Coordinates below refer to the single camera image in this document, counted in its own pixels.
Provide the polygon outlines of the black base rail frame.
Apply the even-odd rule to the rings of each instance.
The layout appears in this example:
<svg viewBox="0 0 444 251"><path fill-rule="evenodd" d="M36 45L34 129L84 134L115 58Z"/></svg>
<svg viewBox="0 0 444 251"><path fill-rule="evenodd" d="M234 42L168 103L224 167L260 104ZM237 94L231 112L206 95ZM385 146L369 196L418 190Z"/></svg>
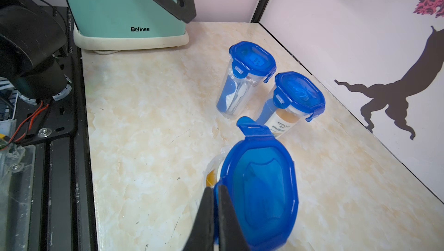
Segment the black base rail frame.
<svg viewBox="0 0 444 251"><path fill-rule="evenodd" d="M69 9L42 7L62 27ZM71 82L55 101L6 100L1 109L1 249L3 251L95 251L98 248L92 173L86 130L81 50L72 36L55 53Z"/></svg>

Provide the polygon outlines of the blue lid toiletry container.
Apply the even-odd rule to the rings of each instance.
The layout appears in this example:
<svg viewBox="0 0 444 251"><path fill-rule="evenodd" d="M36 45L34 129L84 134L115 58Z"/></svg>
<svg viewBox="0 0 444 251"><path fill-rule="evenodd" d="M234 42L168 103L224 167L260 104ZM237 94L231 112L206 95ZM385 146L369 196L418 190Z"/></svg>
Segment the blue lid toiletry container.
<svg viewBox="0 0 444 251"><path fill-rule="evenodd" d="M306 76L288 71L275 76L275 85L254 120L278 138L299 120L311 122L325 109L326 99L319 88Z"/></svg>
<svg viewBox="0 0 444 251"><path fill-rule="evenodd" d="M235 119L261 83L267 83L276 72L274 57L261 46L241 41L229 48L230 61L220 87L217 110Z"/></svg>
<svg viewBox="0 0 444 251"><path fill-rule="evenodd" d="M223 163L230 152L231 147L223 147L220 150L220 154L216 155L207 165L206 170L203 174L203 186L204 187L215 187L218 183Z"/></svg>

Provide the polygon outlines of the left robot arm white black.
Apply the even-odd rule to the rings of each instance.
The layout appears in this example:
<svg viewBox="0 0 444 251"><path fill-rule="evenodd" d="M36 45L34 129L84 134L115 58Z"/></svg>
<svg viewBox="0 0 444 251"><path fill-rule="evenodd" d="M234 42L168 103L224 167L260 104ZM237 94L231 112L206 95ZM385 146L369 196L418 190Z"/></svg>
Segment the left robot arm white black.
<svg viewBox="0 0 444 251"><path fill-rule="evenodd" d="M74 19L62 27L32 0L1 0L1 76L25 101L61 100L72 86L55 54L69 36L97 53L188 43L194 0L67 0Z"/></svg>

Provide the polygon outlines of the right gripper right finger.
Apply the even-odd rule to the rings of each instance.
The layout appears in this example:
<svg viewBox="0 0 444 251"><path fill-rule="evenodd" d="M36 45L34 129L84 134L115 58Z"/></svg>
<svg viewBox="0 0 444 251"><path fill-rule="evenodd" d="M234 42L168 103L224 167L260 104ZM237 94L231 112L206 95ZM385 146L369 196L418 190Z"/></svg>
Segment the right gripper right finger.
<svg viewBox="0 0 444 251"><path fill-rule="evenodd" d="M239 225L228 188L218 186L219 250L249 251L250 248Z"/></svg>

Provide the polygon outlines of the detached blue container lid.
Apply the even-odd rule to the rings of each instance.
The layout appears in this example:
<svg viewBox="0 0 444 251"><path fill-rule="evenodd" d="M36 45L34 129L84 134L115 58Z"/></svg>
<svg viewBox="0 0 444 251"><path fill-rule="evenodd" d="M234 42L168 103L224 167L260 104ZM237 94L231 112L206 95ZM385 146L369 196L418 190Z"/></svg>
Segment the detached blue container lid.
<svg viewBox="0 0 444 251"><path fill-rule="evenodd" d="M288 240L298 214L294 161L267 126L243 116L244 134L220 168L218 185L228 192L252 251L275 251Z"/></svg>

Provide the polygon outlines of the mint green silver toaster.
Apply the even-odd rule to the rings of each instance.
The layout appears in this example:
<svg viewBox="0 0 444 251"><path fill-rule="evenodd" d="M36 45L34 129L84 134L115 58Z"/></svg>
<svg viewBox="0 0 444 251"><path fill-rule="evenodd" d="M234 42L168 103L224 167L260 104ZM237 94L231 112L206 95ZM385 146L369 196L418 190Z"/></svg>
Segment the mint green silver toaster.
<svg viewBox="0 0 444 251"><path fill-rule="evenodd" d="M67 0L74 42L97 53L184 46L187 23L153 0Z"/></svg>

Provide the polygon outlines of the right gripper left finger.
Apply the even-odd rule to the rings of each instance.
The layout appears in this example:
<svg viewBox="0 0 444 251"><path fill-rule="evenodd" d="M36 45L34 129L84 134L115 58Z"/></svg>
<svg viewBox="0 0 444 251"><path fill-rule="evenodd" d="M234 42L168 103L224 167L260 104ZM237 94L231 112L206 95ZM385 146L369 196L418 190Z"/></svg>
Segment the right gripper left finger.
<svg viewBox="0 0 444 251"><path fill-rule="evenodd" d="M203 191L200 206L183 251L213 251L215 239L213 188Z"/></svg>

